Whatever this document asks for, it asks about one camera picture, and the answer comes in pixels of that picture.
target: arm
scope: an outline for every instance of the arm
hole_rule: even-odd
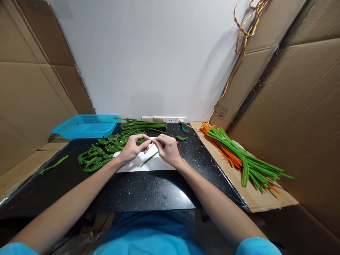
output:
[[[9,243],[24,243],[37,253],[43,253],[77,222],[109,179],[140,152],[147,152],[150,140],[137,144],[145,134],[130,136],[124,150],[96,173],[78,184],[42,212]]]
[[[211,220],[231,244],[238,246],[250,237],[267,239],[237,205],[181,158],[174,138],[160,135],[153,143],[160,157],[185,178]]]

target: hand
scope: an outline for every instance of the hand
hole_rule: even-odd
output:
[[[142,144],[137,143],[139,139],[148,139]],[[132,160],[134,160],[140,152],[144,152],[144,154],[149,149],[149,144],[151,143],[151,138],[146,134],[133,135],[129,137],[123,151],[117,156],[122,162],[123,165],[127,165]]]
[[[174,168],[177,168],[183,161],[175,138],[160,134],[152,140],[152,143],[157,146],[159,156]]]

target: cardboard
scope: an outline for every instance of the cardboard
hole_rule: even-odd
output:
[[[79,114],[96,114],[78,68],[68,66],[53,68]]]
[[[340,37],[338,0],[309,1],[284,42],[286,46],[323,41]]]
[[[36,149],[6,120],[0,118],[0,176],[24,160]]]
[[[255,35],[246,46],[243,62],[215,108],[210,124],[226,129],[258,82],[279,43],[301,10],[304,0],[270,1],[262,13]]]
[[[190,125],[195,128],[201,126],[201,122],[191,122]],[[267,191],[262,194],[251,182],[246,188],[241,186],[242,174],[241,171],[232,167],[230,163],[222,156],[216,147],[208,138],[203,138],[203,132],[195,130],[205,147],[208,149],[214,160],[232,182],[238,193],[244,199],[251,212],[268,211],[272,209],[282,208],[290,205],[297,205],[299,202],[285,191],[278,183],[274,182],[275,188],[280,191],[280,194]]]
[[[340,39],[282,50],[229,136],[295,180],[279,183],[340,237]]]
[[[13,2],[22,12],[49,63],[75,67],[73,56],[50,4],[41,0]]]
[[[1,176],[94,110],[48,2],[2,0],[0,34]]]
[[[273,54],[274,49],[267,49],[244,56],[239,70],[228,85],[227,93],[215,108],[210,121],[212,125],[223,128],[228,126]]]
[[[3,202],[27,178],[54,156],[58,150],[36,151],[18,165],[0,176],[0,203]]]
[[[337,239],[302,205],[261,213],[269,230],[290,254],[339,254]]]
[[[35,149],[48,142],[51,130],[78,114],[50,65],[0,63],[5,85],[0,116]]]
[[[6,37],[2,37],[3,42],[2,39],[0,42],[6,47],[3,48],[3,57],[0,49],[0,61],[3,59],[6,62],[52,64],[59,82],[78,113],[95,114],[84,82],[49,3],[42,0],[3,0],[3,6],[6,17],[1,18],[4,25],[0,26],[0,32],[1,27],[4,27],[2,34]]]
[[[306,0],[269,1],[255,34],[247,42],[246,53],[276,48],[305,2]]]
[[[57,136],[48,144],[42,146],[39,150],[40,151],[48,151],[48,150],[61,150],[63,149],[72,139],[65,139],[62,136]]]

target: printed symbol on cardboard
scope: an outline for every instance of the printed symbol on cardboard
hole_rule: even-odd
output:
[[[221,109],[221,106],[218,104],[218,105],[216,105],[216,107],[215,107],[215,110],[214,110],[214,115],[216,115],[217,116],[217,113],[218,113],[218,111]]]
[[[221,110],[220,110],[220,112],[219,112],[218,118],[219,118],[220,120],[223,120],[223,118],[224,118],[224,116],[226,115],[227,111],[228,111],[227,108],[222,107]]]

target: speckled black table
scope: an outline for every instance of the speckled black table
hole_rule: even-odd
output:
[[[178,124],[168,124],[167,135],[188,137],[179,141],[181,156],[208,181],[219,188],[239,207],[247,205],[235,190],[196,133],[181,130]],[[118,124],[113,131],[120,133]],[[150,137],[159,133],[148,131]],[[37,216],[77,184],[89,177],[79,165],[78,156],[88,150],[96,139],[76,139],[42,168],[54,165],[65,155],[69,157],[44,175],[38,172],[26,181],[0,206],[0,219]],[[184,178],[176,170],[116,173],[104,186],[87,213],[115,213],[123,211],[195,209],[201,205]]]

